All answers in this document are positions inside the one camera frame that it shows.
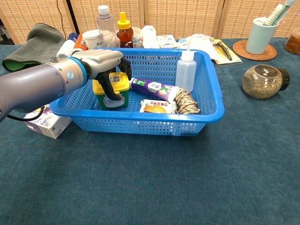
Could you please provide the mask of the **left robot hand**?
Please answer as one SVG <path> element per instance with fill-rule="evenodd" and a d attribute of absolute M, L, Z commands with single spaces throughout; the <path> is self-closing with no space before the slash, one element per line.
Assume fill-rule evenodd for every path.
<path fill-rule="evenodd" d="M 121 97 L 114 93 L 109 74 L 113 69 L 119 67 L 120 71 L 127 75 L 128 80 L 131 80 L 131 63 L 124 58 L 122 52 L 109 49 L 91 49 L 76 52 L 72 54 L 72 57 L 83 63 L 88 78 L 97 80 L 110 100 L 121 100 Z"/>

